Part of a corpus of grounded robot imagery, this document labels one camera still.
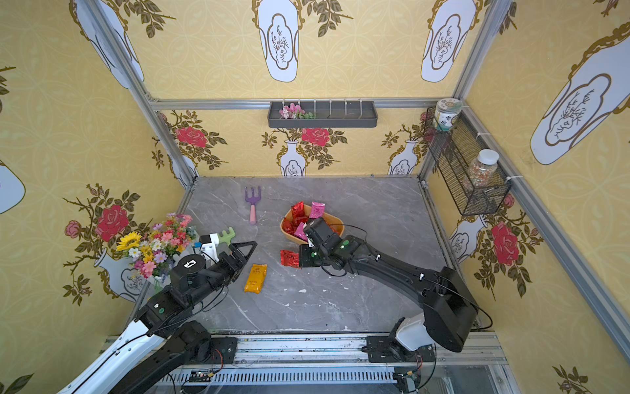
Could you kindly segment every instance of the black wire basket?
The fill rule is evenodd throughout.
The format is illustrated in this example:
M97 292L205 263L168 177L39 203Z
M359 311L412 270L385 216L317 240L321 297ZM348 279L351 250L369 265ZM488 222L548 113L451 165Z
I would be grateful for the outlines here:
M468 167L482 149L489 149L477 136L464 114L449 131L433 126L435 109L427 110L424 138L435 159L444 182L462 216L495 213L512 187L499 159L498 167L485 186L475 186L468 175Z

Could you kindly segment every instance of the red rose print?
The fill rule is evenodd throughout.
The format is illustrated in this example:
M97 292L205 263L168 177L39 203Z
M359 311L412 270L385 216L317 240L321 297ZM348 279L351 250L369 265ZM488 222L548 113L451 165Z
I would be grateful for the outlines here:
M518 259L518 238L504 222L492 228L492 235L495 238L496 259L501 264L512 265Z
M326 129L303 129L302 141L314 145L325 146L330 141L330 133Z
M79 230L81 230L81 224L76 220L71 220L66 226L65 234L70 238L77 238L79 236Z
M128 224L127 211L121 209L120 206L111 206L103 209L95 231L103 241L108 242L113 236L121 233Z
M506 208L512 208L512 206L514 205L514 202L515 202L515 201L516 201L516 200L514 199L514 196L513 196L512 194L509 194L509 193L508 193L508 194L505 196L505 198L503 199L503 205L504 205Z
M194 129L193 127L177 130L177 139L200 148L204 148L208 143L205 134L203 134L201 130Z

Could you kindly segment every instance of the pink handle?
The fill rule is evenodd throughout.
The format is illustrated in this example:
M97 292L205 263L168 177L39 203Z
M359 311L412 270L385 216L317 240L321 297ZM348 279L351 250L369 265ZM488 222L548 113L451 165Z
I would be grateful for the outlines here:
M254 204L249 208L249 223L256 224L256 206Z

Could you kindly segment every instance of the marble floor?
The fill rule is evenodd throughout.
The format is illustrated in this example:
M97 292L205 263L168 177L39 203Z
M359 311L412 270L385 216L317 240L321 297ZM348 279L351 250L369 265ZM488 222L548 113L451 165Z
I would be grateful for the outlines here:
M249 224L245 186L262 189L256 226ZM399 318L421 311L366 277L330 277L321 269L280 265L281 250L298 251L280 231L280 222L301 200L326 203L326 212L365 229L367 241L384 253L420 267L440 270L445 265L416 178L200 178L186 210L199 234L232 226L233 242L258 242L249 263L268 268L260 294L243 291L246 267L229 286L227 298L196 320L217 331L386 332ZM364 236L346 227L348 233ZM225 244L221 250L227 250Z

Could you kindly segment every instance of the yellow wallpaper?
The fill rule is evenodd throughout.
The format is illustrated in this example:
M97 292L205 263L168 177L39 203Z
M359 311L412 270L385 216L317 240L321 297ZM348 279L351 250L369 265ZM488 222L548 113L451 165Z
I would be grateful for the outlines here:
M437 174L431 175L429 188L446 232L454 235L462 232L464 226L470 223L460 217L443 178ZM521 207L511 194L509 204L513 205L507 209L507 217L518 222ZM523 217L523 223L526 222L529 222L527 216ZM524 225L508 225L524 228ZM531 224L529 226L530 234L537 232ZM493 233L494 226L488 224L487 228L481 229ZM475 232L471 235L471 239L476 239ZM587 382L574 382L582 385L584 392L627 392L630 367L545 242L533 246L535 253L527 248L519 265L527 269L530 280L521 298L517 282L509 278L510 268L516 266L513 261L508 261L510 265L502 264L508 272L505 275L501 270L491 270L495 277L492 290L483 287L476 277L481 275L482 269L480 258L483 255L479 251L489 249L491 254L497 255L495 237L484 238L489 240L490 245L478 245L475 256L465 258L460 267L471 294L494 319L493 329L521 392L558 393L559 385L566 384L565 379L560 378L553 369L560 369L560 366L567 374L571 374L573 367L576 367L580 376L588 376ZM507 237L502 238L499 234L496 238L505 240ZM523 255L520 249L514 253Z
M26 190L0 214L0 382L35 373L21 392L51 393L98 356L132 307L106 294L99 272L107 271L91 258L72 281L64 263L84 253L75 251L82 238L71 221L89 219L63 198L85 203L93 197L87 184L116 199L129 189L140 223L175 209L183 189L155 167L152 130L80 35L67 2L4 1L0 18L0 67L15 67L0 72L0 161ZM0 205L17 190L5 180ZM74 293L64 297L64 286L77 291L72 285L81 287L80 306Z
M396 168L396 163L404 160L396 155L403 154L408 146L404 154L404 157L409 155L407 162L398 168L404 170L401 174L418 173L420 160L427 153L419 135L424 112L422 108L378 109L377 127L321 130L319 139L312 132L307 135L299 129L274 132L267 124L265 110L189 112L196 120L191 120L186 111L165 111L163 115L182 153L197 165L201 176L279 177L282 169L278 157L288 151L287 138L295 137L296 141L302 141L296 151L302 150L304 161L308 162L303 175L325 177L387 175L392 162ZM183 132L193 125L195 130ZM271 144L265 143L265 134Z
M140 10L147 15L145 24L133 7L130 16L125 13L133 1L108 0L119 4L114 7L120 8L127 22L146 86L153 97L162 99L450 96L480 30L477 23L464 37L467 27L463 26L470 26L475 14L479 21L485 15L482 0L294 1L300 5L302 23L289 0L254 1L260 13L259 25L265 25L263 14L275 12L284 13L293 30L291 18L302 25L298 44L293 45L296 48L291 48L290 42L288 48L290 54L297 49L299 65L291 63L297 76L293 70L287 80L294 79L285 83L274 80L267 68L273 54L265 60L250 0L156 0L152 4L159 11ZM323 12L311 11L309 15L314 4ZM453 51L457 55L445 78L432 78L441 79L436 83L425 81L421 75L429 36L427 21L433 18L434 7L436 37L442 25L451 30L448 38L435 41L435 50L442 52L430 56L448 58ZM462 15L461 26L454 20L447 23L444 13L451 12ZM319 37L327 24L335 28L327 28ZM443 71L449 66L448 61L433 64ZM291 65L283 67L292 72ZM430 62L425 67L425 79L431 80Z
M610 3L615 3L616 7L607 10L606 5ZM609 11L607 16L601 14L606 11ZM562 134L581 127L581 136L585 136L581 141L565 142L571 143L571 150L561 157L558 155L562 150L548 153L543 150L562 149L561 144L550 148L543 144L538 157L532 153L530 144L538 141L534 131L539 123L543 124L541 118L567 83L570 73L576 79L574 85L587 84L597 74L610 74L614 82L606 94L616 94L617 99L610 102L602 95L602 107L608 105L610 111L619 104L619 108L623 108L627 100L624 97L630 93L625 60L630 55L627 48L630 40L619 43L619 37L629 35L629 17L628 2L591 4L588 1L536 0L518 3L515 17L518 30L509 30L496 38L467 98L483 124L628 313L630 202L626 195L630 185L630 110L600 118L600 121L605 120L599 126L594 123L597 128L593 129L572 116L569 106L563 112L564 120L559 120L559 127L565 130ZM622 52L601 50L600 58L592 56L585 64L581 63L583 54L593 43L610 36L618 38L604 42L618 44L610 50L621 48ZM612 54L609 59L601 58L608 53ZM575 67L576 72L571 72L574 64L580 66ZM583 82L578 78L581 72L587 72ZM599 94L596 86L593 91ZM599 97L591 99L587 104L600 104ZM580 107L577 113L584 119L593 118L588 105ZM548 165L539 163L554 159L556 161Z

